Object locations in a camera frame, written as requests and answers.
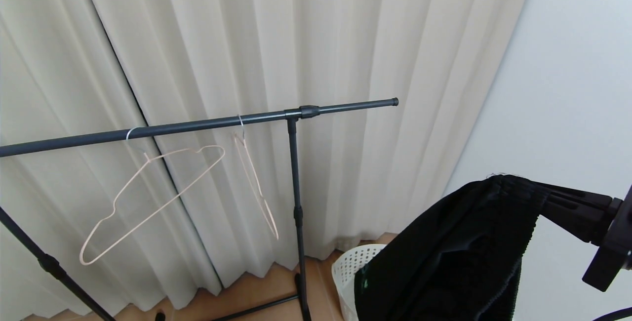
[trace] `clothes rack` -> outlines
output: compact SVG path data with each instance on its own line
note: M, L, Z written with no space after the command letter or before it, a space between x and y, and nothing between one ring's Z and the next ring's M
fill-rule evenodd
M45 139L43 141L34 141L27 143L18 143L16 145L0 146L0 158L10 157L14 155L31 154L34 152L43 152L49 150L58 150L61 148L70 148L86 145L95 145L97 143L124 141L128 138L142 138L152 136L162 136L165 134L176 134L181 132L192 132L197 130L215 129L219 127L229 127L237 125L247 125L250 123L269 122L277 120L287 121L287 134L289 136L289 154L291 157L292 183L294 190L294 222L296 225L296 240L298 242L298 264L299 272L294 276L296 283L296 294L287 296L286 298L277 299L269 303L259 305L258 307L249 308L235 314L230 314L214 321L226 321L235 319L243 315L247 315L259 310L273 307L275 305L298 299L303 321L311 321L309 307L307 305L306 278L305 278L305 247L303 244L303 209L301 207L300 188L298 180L298 150L296 147L296 122L299 119L309 119L320 114L331 114L334 112L352 111L372 109L375 107L397 106L399 100L397 98L377 101L364 101L359 103L349 103L343 105L332 105L326 107L318 107L314 105L300 106L297 109L289 109L275 112L266 112L262 114L252 114L244 116L223 117L219 119L189 121L181 123L170 123L167 125L155 125L149 127L138 127L132 132L129 129L113 130L108 132L99 132L93 134L82 134L79 136L61 137L54 139ZM104 308L79 286L66 271L59 265L59 262L45 253L0 206L0 222L12 233L23 246L29 250L33 256L38 259L42 269L50 273L57 280L75 294L83 303L85 303L95 314L99 315L106 321L115 321L114 317L108 314Z

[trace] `curtain fold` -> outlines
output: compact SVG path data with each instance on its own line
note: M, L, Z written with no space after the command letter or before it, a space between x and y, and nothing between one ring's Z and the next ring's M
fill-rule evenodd
M144 119L157 125L398 97L396 108L298 122L306 249L325 258L401 231L440 197L523 1L2 0L2 144ZM148 308L164 296L180 308L197 287L217 294L244 272L261 277L272 263L298 262L286 123L245 128L278 241L257 207L233 132L241 128L156 137L157 146L140 139L3 159L1 203L109 311L126 303ZM224 146L226 156L182 204L104 260L79 265L83 238L143 163L141 151L205 145ZM88 254L216 158L205 150L152 167ZM2 241L11 241L6 234ZM8 320L86 311L15 243L2 244L3 271L11 265L26 273L3 273L2 283L17 285L18 275L28 274L32 283L19 295L45 301L23 305L3 287L2 319L9 299Z

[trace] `hanger hook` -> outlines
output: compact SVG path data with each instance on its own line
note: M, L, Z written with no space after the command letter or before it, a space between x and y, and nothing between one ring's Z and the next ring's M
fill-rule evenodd
M145 151L144 151L144 150L142 150L141 148L138 148L138 147L134 146L134 145L133 145L133 144L129 141L129 134L131 134L131 132L132 132L133 130L138 129L138 128L141 128L141 127L143 127L143 126L136 126L136 127L133 127L133 128L131 128L131 129L129 129L129 131L127 131L127 134L126 134L126 136L125 136L125 142L127 142L127 144L128 144L130 147L134 148L135 150L139 150L140 152L142 152L142 153L143 153L143 155L145 155L145 157L146 157L147 159L149 159L149 156L147 156L147 152L145 152Z
M246 141L246 129L243 127L243 121L241 120L241 115L237 115L237 117L239 117L239 123L241 123L241 139L243 139L243 141Z

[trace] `wire hanger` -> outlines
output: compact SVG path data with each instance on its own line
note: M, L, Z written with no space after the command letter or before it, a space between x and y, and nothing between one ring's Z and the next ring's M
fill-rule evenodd
M233 141L235 142L235 146L237 146L237 153L239 154L239 159L241 161L241 166L243 166L243 171L246 173L246 177L248 178L248 184L250 184L250 189L252 193L255 195L255 199L257 200L257 205L259 206L259 210L263 214L268 227L270 227L270 231L272 231L273 235L278 240L278 230L275 223L275 217L273 213L270 211L270 206L268 206L268 202L264 197L264 193L261 191L261 184L259 184L259 177L257 177L257 171L255 170L255 165L252 163L252 158L250 157L250 152L248 151L248 145L246 144L246 130L243 127L243 121L241 120L241 115L239 117L239 123L241 123L241 137L237 134L237 132L233 132ZM252 169L254 175L254 183L252 179L250 179L250 174L248 174L248 168L246 168L246 163L243 160L243 156L241 155L241 150L239 149L239 144L244 147L246 150L246 157L248 159L248 163L250 164L250 168Z
M133 129L129 130L129 132L127 132L127 136L125 137L125 141L128 142L129 141L129 134L131 134L131 132L135 129L137 129L138 127L134 127ZM140 148L134 147L131 143L129 144L131 147L140 150ZM99 254L98 256L96 256L93 260L91 260L90 262L86 262L85 260L83 260L83 253L85 251L86 246L88 245L88 242L90 242L90 238L92 238L92 235L97 231L97 228L99 228L99 226L101 225L101 222L104 222L105 220L108 220L108 218L112 217L115 215L115 213L117 212L117 201L120 197L120 195L123 193L123 191L129 186L129 184L131 184L131 182L136 179L136 177L140 174L140 172L142 172L143 169L145 169L145 167L149 166L152 162L164 158L166 156L172 155L172 154L176 154L178 152L185 152L185 151L190 151L193 152L194 154L199 154L199 152L201 152L202 150L204 150L205 148L211 148L211 147L217 147L221 150L222 155L213 163L211 164L206 170L204 170L199 177L197 177L191 184L189 184L186 188L184 188L178 195L176 195L175 197L173 197L171 200L167 201L167 203L165 203L163 206L159 207L158 210L154 211L151 215L149 215L147 218L145 218L145 220L142 220L142 222L140 222L140 224L136 225L136 227L134 227L133 229L131 229L128 233L124 234L121 238L119 238L119 240L117 240L117 242L114 242L111 246L107 247L104 251L101 252L101 254ZM81 247L81 252L79 252L79 262L81 262L81 264L83 265L90 265L94 262L97 262L97 260L99 260L99 258L101 258L102 256L104 256L104 254L108 253L108 251L110 249L112 249L113 247L115 247L117 244L119 244L122 240L124 240L127 236L129 236L132 232L136 231L136 229L138 229L138 227L140 227L142 224L144 224L145 222L147 222L147 220L149 220L150 218L152 218L154 215L156 215L157 213L159 213L162 209L164 209L165 207L167 207L168 204L172 203L174 200L176 200L178 197L180 197L183 193L185 193L185 191L187 191L189 188L191 188L192 185L194 185L197 181L199 181L204 174L206 174L208 171L210 171L216 164L219 163L219 161L221 161L221 159L224 157L224 155L226 154L226 150L224 150L224 147L222 146L217 146L217 145L210 145L210 146L204 146L202 148L200 148L199 150L193 150L191 148L184 148L182 150L176 150L173 152L169 152L168 154L164 154L164 155L160 155L157 157L153 157L150 158L149 155L147 155L147 153L143 150L140 150L141 152L143 152L143 155L145 156L145 158L147 159L147 161L145 162L145 164L143 166L140 167L140 169L129 179L129 181L122 187L122 189L119 191L119 193L117 194L117 197L115 197L115 200L112 202L112 213L110 213L108 215L108 217L106 218L102 218L101 220L99 220L99 222L97 222L97 224L94 226L94 228L92 229L92 231L90 232L90 234L88 234L88 238L85 240L85 242L83 243L83 246Z

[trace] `brown floor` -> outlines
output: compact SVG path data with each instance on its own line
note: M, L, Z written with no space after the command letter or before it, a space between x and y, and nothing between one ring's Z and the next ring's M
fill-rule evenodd
M377 241L370 243L388 243L394 234L384 234ZM343 321L340 312L338 294L331 277L331 265L342 253L334 251L327 260L319 261L307 258L307 303L314 321ZM115 316L117 321L154 321L156 313L165 313L166 321L209 321L232 314L247 308L255 307L296 292L294 272L278 265L273 265L262 279L244 274L231 287L214 296L205 289L199 289L197 295L186 307L174 310L169 299L164 299L148 312L142 312L133 305L123 309ZM73 312L65 311L52 317L52 321L98 321L99 317L88 314L81 317ZM298 300L292 300L275 307L249 314L237 321L300 321L302 319ZM31 316L25 321L44 321Z

